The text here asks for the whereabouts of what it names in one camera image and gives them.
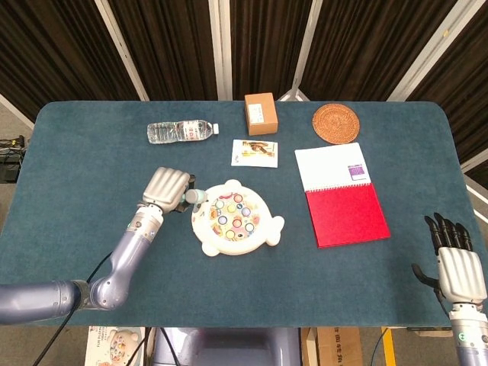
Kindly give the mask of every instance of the toy packaging box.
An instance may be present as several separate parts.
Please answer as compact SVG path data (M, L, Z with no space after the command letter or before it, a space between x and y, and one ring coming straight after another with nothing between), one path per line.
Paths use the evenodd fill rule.
M143 327L90 326L85 366L124 366L145 336ZM146 350L141 345L131 366L143 366Z

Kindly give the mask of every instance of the round rattan coaster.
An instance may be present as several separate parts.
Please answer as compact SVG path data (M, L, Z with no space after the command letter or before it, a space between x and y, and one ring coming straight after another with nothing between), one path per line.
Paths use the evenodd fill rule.
M359 134L359 118L342 104L326 104L312 118L313 129L328 143L350 143Z

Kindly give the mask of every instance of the robot finger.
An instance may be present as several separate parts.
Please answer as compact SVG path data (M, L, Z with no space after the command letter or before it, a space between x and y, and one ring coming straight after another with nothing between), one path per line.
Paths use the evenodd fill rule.
M453 247L458 248L458 249L462 249L460 235L459 235L458 231L456 230L456 226L452 223L452 221L450 221L448 219L445 219L445 222L448 226L448 232L449 232L449 236L451 238Z
M442 242L445 244L445 246L452 248L452 241L449 237L448 225L446 224L444 217L437 212L434 212L434 217L438 222L439 229L441 230Z
M420 268L420 266L417 265L416 263L412 263L412 270L415 277L417 277L417 279L421 283L426 284L429 287L432 287L435 291L439 291L441 289L439 280L436 278L427 277L422 271L422 269Z
M469 232L460 223L456 223L456 229L461 235L461 246L463 249L473 251L473 244L471 244L471 238Z
M435 255L437 255L439 248L444 246L444 243L442 242L441 239L441 232L437 226L437 223L435 223L433 219L431 219L428 216L424 216L424 220L427 222L427 225L429 225L432 244L434 245Z

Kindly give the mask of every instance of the cable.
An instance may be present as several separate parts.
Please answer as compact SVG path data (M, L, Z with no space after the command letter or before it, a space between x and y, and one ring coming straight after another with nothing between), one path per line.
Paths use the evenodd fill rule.
M144 354L144 359L143 359L143 366L147 366L147 361L148 361L147 360L147 357L146 357L146 354L147 354L147 343L149 341L149 336L150 336L152 330L153 330L153 328L148 327L148 326L146 328L144 328L144 332L146 334L146 340L144 341L144 350L145 350L144 352L145 352L145 354Z
M17 148L13 147L11 144L7 145L0 143L0 154L5 156L2 162L3 165L6 165L5 169L11 170L15 168L21 168L22 162L24 161L25 151L26 148L24 147ZM11 162L11 164L8 164L7 160L14 157L18 159L18 162Z
M437 301L441 305L442 310L444 311L444 314L446 317L451 321L451 318L449 317L448 311L445 309L444 302L442 301L442 295L440 290L434 290L435 297L437 297Z
M98 272L98 270L100 269L101 265L104 264L104 262L108 259L108 257L111 256L111 254L112 254L112 252L108 253L100 261L100 263L98 263L98 265L95 267L95 269L93 270L93 272L88 276L88 279L86 280L86 282L88 284L92 280L93 276L95 276L95 274ZM69 314L66 316L66 318L63 320L63 322L61 323L61 325L59 326L59 328L56 330L56 332L53 334L53 336L51 337L51 339L48 341L48 343L44 347L43 351L40 353L39 357L37 357L36 361L32 364L32 366L38 366L38 364L42 361L42 359L44 358L44 356L46 355L46 353L49 351L49 349L53 345L54 341L56 341L56 339L58 338L58 336L61 333L61 331L64 329L64 327L66 326L66 324L68 323L68 321L71 319L71 317L73 316L73 314L75 313L75 311L78 309L78 306L79 306L80 302L81 302L81 297L78 296L78 298L75 300L75 303L73 304L73 308L69 311Z
M100 263L98 263L98 265L95 267L95 269L93 270L93 272L88 276L88 278L86 279L86 283L89 284L90 282L92 282L92 279L93 279L93 276L96 275L96 273L98 272L98 270L100 269L100 267L105 263L105 261L112 255L112 252L108 253L101 261Z
M71 319L73 314L75 313L76 309L78 308L80 302L80 298L78 298L75 302L75 305L69 312L68 316L63 320L59 328L56 330L54 335L51 337L51 339L48 341L46 347L44 347L43 351L40 353L39 357L37 357L37 360L32 364L32 366L38 366L38 364L42 361L46 353L49 351L49 348L51 348L51 345L53 345L54 341L58 338L59 334L61 331L64 329L65 325L68 323L68 321Z
M374 346L374 351L373 351L373 355L371 356L371 363L370 363L370 366L374 366L374 356L376 356L376 350L378 349L378 346L380 345L380 342L381 342L381 339L383 339L384 335L386 334L386 332L390 330L390 328L386 328L382 333L381 333L381 336L380 338L378 339L378 342L376 342L376 345Z
M141 345L146 344L146 339L148 338L149 334L146 334L146 336L143 338L142 341L139 342L139 345L136 348L136 351L133 352L132 356L130 356L129 361L127 361L127 366L130 366L132 361L134 361L134 358L137 356L137 352L139 352L139 348Z
M169 340L168 334L166 333L164 328L161 327L160 329L161 329L161 332L165 336L165 339L168 343L169 350L171 351L171 354L173 355L173 360L175 360L175 365L181 366L180 361L178 361L178 357L176 357L175 349L173 348L173 345L171 344L171 341Z

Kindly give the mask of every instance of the dark brown curtain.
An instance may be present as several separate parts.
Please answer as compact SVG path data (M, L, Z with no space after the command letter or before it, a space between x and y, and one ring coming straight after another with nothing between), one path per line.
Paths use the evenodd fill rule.
M385 101L455 0L324 0L300 90Z
M488 148L488 2L409 100L434 101L444 109L461 162Z
M110 4L150 99L217 99L208 0Z
M292 85L311 0L231 0L233 97Z
M466 175L488 189L488 161L475 166Z
M2 0L0 92L34 120L50 101L138 99L93 1Z

